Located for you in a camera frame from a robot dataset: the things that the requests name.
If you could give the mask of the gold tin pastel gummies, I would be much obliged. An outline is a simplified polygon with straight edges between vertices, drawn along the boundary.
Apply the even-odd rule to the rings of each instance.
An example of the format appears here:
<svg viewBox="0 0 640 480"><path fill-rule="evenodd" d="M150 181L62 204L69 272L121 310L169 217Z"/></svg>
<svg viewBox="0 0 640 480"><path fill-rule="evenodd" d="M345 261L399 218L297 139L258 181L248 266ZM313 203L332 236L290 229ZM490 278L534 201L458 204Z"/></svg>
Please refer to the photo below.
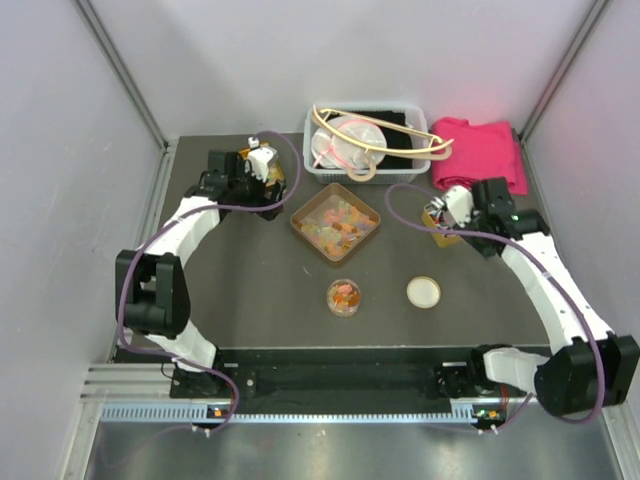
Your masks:
<svg viewBox="0 0 640 480"><path fill-rule="evenodd" d="M378 212L338 183L326 186L290 218L299 238L335 267L370 240L380 224Z"/></svg>

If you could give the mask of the white round lid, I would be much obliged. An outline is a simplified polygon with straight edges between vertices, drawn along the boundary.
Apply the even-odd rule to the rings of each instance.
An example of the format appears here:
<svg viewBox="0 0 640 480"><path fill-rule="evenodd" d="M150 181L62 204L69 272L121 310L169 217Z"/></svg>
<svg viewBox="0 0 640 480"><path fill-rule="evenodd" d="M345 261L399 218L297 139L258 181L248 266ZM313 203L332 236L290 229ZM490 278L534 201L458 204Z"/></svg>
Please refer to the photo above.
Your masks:
<svg viewBox="0 0 640 480"><path fill-rule="evenodd" d="M430 309L439 303L441 289L434 279L427 276L418 276L408 282L406 295L409 302L415 307Z"/></svg>

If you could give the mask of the clear round container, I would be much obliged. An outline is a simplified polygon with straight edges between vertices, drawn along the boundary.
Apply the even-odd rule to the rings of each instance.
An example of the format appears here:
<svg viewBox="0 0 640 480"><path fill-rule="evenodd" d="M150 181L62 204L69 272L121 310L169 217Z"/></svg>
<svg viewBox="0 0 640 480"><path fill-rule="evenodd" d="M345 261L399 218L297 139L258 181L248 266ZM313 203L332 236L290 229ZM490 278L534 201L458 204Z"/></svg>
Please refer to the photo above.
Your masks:
<svg viewBox="0 0 640 480"><path fill-rule="evenodd" d="M331 283L326 293L329 311L339 317L353 316L361 303L361 291L350 279L338 279Z"/></svg>

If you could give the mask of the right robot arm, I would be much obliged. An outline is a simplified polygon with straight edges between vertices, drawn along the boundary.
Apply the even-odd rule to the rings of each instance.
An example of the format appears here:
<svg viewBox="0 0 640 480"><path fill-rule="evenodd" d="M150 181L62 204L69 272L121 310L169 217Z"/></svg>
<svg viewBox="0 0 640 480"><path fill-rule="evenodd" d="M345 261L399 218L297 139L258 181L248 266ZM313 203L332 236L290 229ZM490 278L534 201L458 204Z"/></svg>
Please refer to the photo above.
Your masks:
<svg viewBox="0 0 640 480"><path fill-rule="evenodd" d="M566 269L543 216L516 207L505 178L460 188L450 212L466 241L515 274L544 326L549 356L484 345L472 355L469 388L487 396L502 384L537 397L555 417L619 405L639 363L639 345L618 336L594 311Z"/></svg>

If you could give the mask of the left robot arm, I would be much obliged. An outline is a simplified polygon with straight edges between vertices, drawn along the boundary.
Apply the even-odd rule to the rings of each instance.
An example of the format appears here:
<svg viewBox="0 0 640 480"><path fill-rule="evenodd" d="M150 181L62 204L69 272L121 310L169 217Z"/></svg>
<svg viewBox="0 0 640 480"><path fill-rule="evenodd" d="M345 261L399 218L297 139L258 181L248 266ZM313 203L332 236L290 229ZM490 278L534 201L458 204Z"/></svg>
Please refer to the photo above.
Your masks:
<svg viewBox="0 0 640 480"><path fill-rule="evenodd" d="M286 191L276 149L258 143L243 151L211 151L198 182L148 247L123 250L115 262L116 315L123 327L168 354L174 398L207 398L227 386L218 348L191 320L184 267L202 240L234 208L266 220L282 210Z"/></svg>

